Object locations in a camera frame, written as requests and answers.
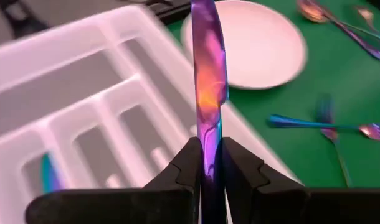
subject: green table surface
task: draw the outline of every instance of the green table surface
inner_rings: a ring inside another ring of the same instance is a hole
[[[335,149],[318,130],[274,129],[266,125],[266,119],[277,113],[312,120],[317,99],[329,93],[335,101],[336,123],[380,123],[380,61],[333,24],[314,24],[302,18],[296,0],[255,2],[282,13],[301,30],[308,47],[308,61],[294,81],[269,90],[230,88],[230,100],[306,186],[345,187]],[[380,11],[366,1],[321,3],[341,20],[359,26],[363,23],[351,6],[367,6],[375,13],[375,25],[380,29]],[[178,40],[181,25],[182,21],[168,26]],[[358,132],[341,132],[338,150],[348,166],[352,187],[380,187],[379,141]]]

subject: spoon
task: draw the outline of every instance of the spoon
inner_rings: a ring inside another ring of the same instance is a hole
[[[334,110],[333,110],[333,100],[330,96],[324,96],[318,104],[317,108],[317,121],[322,123],[333,124],[334,123]],[[345,180],[347,188],[351,186],[351,177],[349,176],[348,168],[345,164],[343,157],[338,150],[338,133],[336,129],[333,128],[321,128],[321,133],[326,136],[334,145],[335,153],[338,158],[338,162],[341,166],[342,175]]]
[[[375,47],[368,44],[363,40],[358,34],[348,29],[342,22],[337,20],[337,18],[332,15],[327,9],[317,4],[314,0],[297,0],[298,7],[302,15],[313,22],[326,22],[329,19],[338,28],[340,28],[345,34],[350,36],[356,43],[358,43],[367,53],[372,55],[374,58],[380,60],[380,51]]]
[[[375,28],[373,22],[374,14],[366,7],[356,6],[355,8],[357,12],[364,18],[371,30],[373,30],[375,33],[378,33],[379,31]]]
[[[359,130],[367,137],[380,141],[380,124],[367,124],[361,126],[352,125],[335,125],[326,123],[317,123],[310,121],[302,121],[284,117],[281,115],[270,115],[269,123],[277,128],[334,128],[334,129],[351,129]]]

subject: plate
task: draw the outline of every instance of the plate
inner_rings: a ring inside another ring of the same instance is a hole
[[[306,43],[297,27],[279,12],[248,1],[215,2],[221,20],[230,85],[266,89],[293,80],[306,62]],[[192,58],[191,16],[181,41]]]

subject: knife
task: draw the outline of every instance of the knife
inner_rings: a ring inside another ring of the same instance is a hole
[[[228,99],[226,54],[213,0],[191,0],[197,135],[203,149],[201,221],[227,223],[222,155],[221,105]]]

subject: utensil handle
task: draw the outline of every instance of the utensil handle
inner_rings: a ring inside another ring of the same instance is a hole
[[[334,22],[334,24],[340,28],[342,31],[345,32],[348,36],[350,36],[356,43],[358,43],[367,53],[369,53],[374,58],[380,60],[380,51],[373,47],[372,45],[368,44],[365,40],[363,40],[358,34],[354,33],[350,29],[348,29],[344,24],[341,22],[338,22],[336,20],[331,20]]]
[[[273,114],[269,117],[269,123],[277,128],[336,128],[336,129],[359,129],[358,126],[338,126],[311,121],[302,121],[299,119],[288,118],[285,116]]]

